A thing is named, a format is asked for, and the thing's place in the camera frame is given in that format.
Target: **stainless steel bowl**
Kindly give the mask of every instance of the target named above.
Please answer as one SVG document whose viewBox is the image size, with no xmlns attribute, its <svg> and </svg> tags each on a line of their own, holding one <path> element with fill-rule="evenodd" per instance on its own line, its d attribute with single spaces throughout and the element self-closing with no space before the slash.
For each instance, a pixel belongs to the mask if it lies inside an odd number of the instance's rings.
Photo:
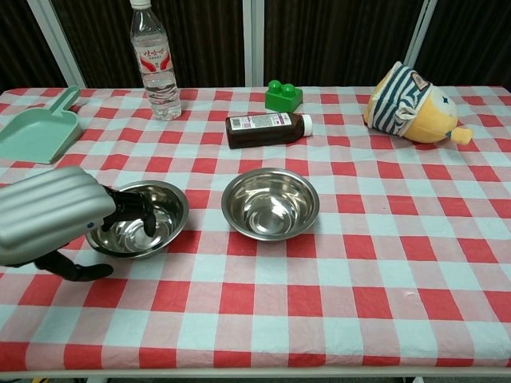
<svg viewBox="0 0 511 383">
<path fill-rule="evenodd" d="M 119 190 L 141 193 L 153 202 L 156 234 L 148 237 L 141 219 L 121 221 L 107 232 L 98 228 L 87 233 L 87 241 L 94 250 L 118 258 L 145 258 L 162 252 L 183 230 L 189 208 L 180 189 L 165 182 L 141 181 Z"/>
<path fill-rule="evenodd" d="M 289 239 L 319 212 L 318 193 L 302 176 L 262 168 L 237 176 L 222 195 L 222 212 L 237 231 L 261 241 Z"/>
</svg>

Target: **plush doll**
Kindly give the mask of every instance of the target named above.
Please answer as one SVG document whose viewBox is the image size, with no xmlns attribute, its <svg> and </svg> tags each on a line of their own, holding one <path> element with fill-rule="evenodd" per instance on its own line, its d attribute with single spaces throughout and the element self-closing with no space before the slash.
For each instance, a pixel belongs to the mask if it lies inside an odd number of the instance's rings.
<svg viewBox="0 0 511 383">
<path fill-rule="evenodd" d="M 422 143 L 447 137 L 468 144 L 472 139 L 472 130 L 456 126 L 453 101 L 399 61 L 370 95 L 364 121 L 369 128 Z"/>
</svg>

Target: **green lego block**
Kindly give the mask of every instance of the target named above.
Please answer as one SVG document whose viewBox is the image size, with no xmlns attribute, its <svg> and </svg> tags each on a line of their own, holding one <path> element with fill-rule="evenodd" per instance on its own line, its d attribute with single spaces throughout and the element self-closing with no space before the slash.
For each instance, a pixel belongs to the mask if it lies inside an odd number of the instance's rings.
<svg viewBox="0 0 511 383">
<path fill-rule="evenodd" d="M 270 81 L 264 95 L 266 109 L 276 112 L 294 112 L 302 102 L 302 89 L 295 88 L 292 84 L 281 85 L 277 80 Z"/>
</svg>

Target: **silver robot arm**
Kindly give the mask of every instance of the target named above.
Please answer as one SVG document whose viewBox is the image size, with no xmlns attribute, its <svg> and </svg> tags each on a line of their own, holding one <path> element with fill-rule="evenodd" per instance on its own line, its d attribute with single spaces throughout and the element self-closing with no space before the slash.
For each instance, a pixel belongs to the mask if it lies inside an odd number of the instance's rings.
<svg viewBox="0 0 511 383">
<path fill-rule="evenodd" d="M 57 250 L 98 227 L 135 219 L 154 235 L 153 206 L 143 195 L 106 188 L 76 167 L 43 173 L 0 188 L 0 265 L 34 262 L 72 281 L 103 278 L 112 274 L 110 265 L 82 267 Z"/>
</svg>

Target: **brown medicine bottle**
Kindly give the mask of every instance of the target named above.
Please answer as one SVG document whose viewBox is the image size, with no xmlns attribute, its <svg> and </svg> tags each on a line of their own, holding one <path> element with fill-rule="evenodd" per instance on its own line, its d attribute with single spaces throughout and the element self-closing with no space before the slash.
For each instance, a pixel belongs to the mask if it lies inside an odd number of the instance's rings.
<svg viewBox="0 0 511 383">
<path fill-rule="evenodd" d="M 225 119 L 229 148 L 250 148 L 295 142 L 312 134 L 308 114 L 272 113 Z"/>
</svg>

